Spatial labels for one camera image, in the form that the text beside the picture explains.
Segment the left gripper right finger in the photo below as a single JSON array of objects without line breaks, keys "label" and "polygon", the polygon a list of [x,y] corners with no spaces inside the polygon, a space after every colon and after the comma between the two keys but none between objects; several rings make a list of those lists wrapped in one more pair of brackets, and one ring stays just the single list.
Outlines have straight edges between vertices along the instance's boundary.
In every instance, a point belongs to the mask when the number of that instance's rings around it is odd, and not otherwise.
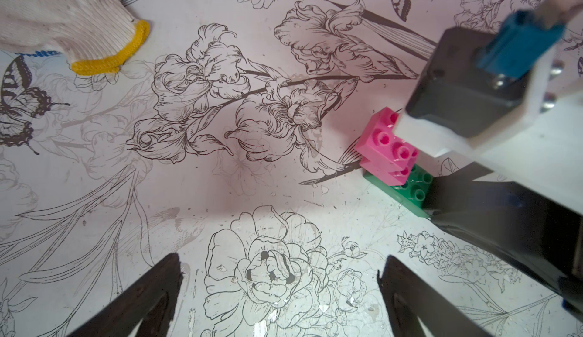
[{"label": "left gripper right finger", "polygon": [[394,336],[489,336],[394,256],[377,273]]}]

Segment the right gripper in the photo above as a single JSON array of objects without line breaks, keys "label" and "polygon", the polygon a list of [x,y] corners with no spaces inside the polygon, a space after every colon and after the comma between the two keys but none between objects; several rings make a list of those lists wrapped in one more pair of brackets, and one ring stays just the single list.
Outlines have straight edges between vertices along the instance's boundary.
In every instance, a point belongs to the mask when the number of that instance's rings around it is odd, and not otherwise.
[{"label": "right gripper", "polygon": [[582,309],[582,107],[559,104],[453,174],[423,209]]}]

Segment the pink lego brick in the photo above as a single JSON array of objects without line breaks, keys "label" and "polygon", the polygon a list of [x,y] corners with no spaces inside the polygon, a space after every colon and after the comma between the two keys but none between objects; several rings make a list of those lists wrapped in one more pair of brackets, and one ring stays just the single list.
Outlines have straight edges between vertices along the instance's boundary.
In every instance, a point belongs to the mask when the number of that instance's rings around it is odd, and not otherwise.
[{"label": "pink lego brick", "polygon": [[376,166],[372,161],[368,159],[361,159],[360,165],[367,172],[373,174],[377,179],[382,181],[388,186],[401,186],[404,185],[408,177],[411,174],[411,165],[407,165],[402,170],[387,171],[379,166]]},{"label": "pink lego brick", "polygon": [[373,115],[355,145],[363,159],[385,171],[402,171],[416,163],[419,151],[393,133],[399,113],[384,108]]}]

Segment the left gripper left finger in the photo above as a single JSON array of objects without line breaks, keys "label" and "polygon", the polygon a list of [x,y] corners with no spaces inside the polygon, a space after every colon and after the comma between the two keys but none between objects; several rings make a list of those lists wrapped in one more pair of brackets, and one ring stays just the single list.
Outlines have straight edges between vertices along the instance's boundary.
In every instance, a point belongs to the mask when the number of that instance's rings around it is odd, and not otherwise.
[{"label": "left gripper left finger", "polygon": [[170,253],[72,336],[166,336],[174,319],[183,274]]}]

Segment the green lego brick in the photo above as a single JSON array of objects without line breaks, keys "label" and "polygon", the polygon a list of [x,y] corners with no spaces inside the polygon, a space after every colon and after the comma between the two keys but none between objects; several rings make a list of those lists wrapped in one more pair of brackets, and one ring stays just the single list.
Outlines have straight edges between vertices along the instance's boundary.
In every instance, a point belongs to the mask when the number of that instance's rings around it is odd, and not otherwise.
[{"label": "green lego brick", "polygon": [[412,174],[403,185],[389,186],[369,172],[364,173],[364,178],[384,194],[404,206],[417,217],[430,219],[431,216],[423,209],[430,186],[434,177],[422,167],[414,165]]}]

